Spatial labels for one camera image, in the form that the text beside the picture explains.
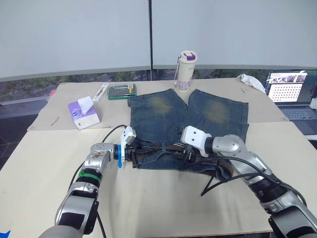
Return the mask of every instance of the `purple tissue box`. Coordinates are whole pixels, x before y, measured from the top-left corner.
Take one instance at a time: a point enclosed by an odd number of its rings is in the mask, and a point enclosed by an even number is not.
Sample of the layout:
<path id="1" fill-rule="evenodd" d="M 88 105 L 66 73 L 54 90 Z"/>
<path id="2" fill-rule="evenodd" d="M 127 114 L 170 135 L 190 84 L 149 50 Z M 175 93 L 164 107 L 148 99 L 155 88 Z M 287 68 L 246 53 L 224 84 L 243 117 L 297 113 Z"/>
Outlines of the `purple tissue box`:
<path id="1" fill-rule="evenodd" d="M 100 123 L 94 106 L 92 106 L 85 115 L 83 115 L 78 102 L 68 104 L 68 109 L 73 122 L 80 130 Z"/>

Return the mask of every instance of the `table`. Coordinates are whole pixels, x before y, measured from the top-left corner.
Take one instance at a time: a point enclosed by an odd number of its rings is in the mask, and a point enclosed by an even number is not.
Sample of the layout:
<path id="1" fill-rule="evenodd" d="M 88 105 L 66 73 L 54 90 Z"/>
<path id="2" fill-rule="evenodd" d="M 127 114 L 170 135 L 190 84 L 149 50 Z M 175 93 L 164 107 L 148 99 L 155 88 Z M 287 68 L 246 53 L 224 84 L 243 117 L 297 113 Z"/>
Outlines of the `table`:
<path id="1" fill-rule="evenodd" d="M 38 237 L 53 225 L 78 165 L 110 129 L 29 131 L 0 171 L 0 232 Z M 120 131 L 108 138 L 119 142 Z M 250 123 L 247 148 L 306 198 L 317 215 L 317 152 L 292 122 Z M 271 230 L 268 214 L 239 179 L 205 196 L 208 176 L 118 169 L 111 162 L 99 195 L 108 238 L 177 237 Z M 98 223 L 90 238 L 100 238 Z"/>
<path id="2" fill-rule="evenodd" d="M 167 80 L 134 83 L 137 86 L 138 95 L 174 87 L 174 82 Z M 101 82 L 60 84 L 55 94 L 51 96 L 48 104 L 40 111 L 28 130 L 77 129 L 70 118 L 67 105 L 86 96 L 93 98 L 101 85 Z M 289 121 L 266 94 L 240 82 L 237 78 L 194 79 L 187 93 L 177 92 L 177 94 L 187 103 L 189 95 L 195 88 L 216 96 L 248 102 L 248 122 L 250 123 Z M 115 127 L 120 124 L 128 125 L 130 123 L 130 108 L 127 106 L 126 100 L 110 101 L 106 96 L 103 96 L 99 102 L 95 103 L 95 108 L 98 111 L 101 123 L 90 128 Z"/>

